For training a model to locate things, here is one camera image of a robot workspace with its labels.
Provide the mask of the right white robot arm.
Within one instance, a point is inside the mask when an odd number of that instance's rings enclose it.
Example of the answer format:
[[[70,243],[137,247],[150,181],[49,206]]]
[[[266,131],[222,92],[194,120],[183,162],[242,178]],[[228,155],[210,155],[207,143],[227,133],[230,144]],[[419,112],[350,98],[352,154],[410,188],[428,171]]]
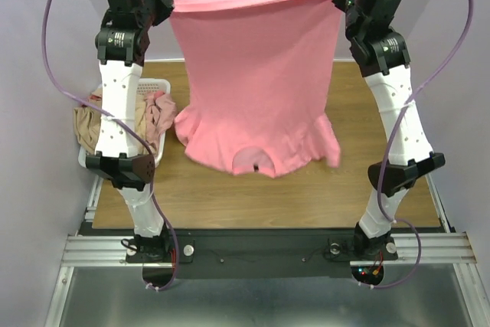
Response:
[[[397,210],[408,191],[446,160],[428,142],[417,105],[410,99],[407,43],[391,26],[401,0],[332,2],[345,14],[351,55],[375,98],[387,137],[382,161],[368,168],[373,189],[352,240],[354,253],[369,258],[387,249]]]

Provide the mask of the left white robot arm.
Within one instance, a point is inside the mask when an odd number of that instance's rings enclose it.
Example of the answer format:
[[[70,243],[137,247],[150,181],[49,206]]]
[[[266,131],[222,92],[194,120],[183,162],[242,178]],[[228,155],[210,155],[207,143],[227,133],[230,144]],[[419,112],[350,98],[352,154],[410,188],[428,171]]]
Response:
[[[152,193],[155,158],[136,134],[136,95],[149,29],[171,15],[173,0],[107,0],[95,39],[102,78],[100,134],[86,167],[111,182],[121,194],[134,226],[122,245],[131,261],[169,260],[170,235]]]

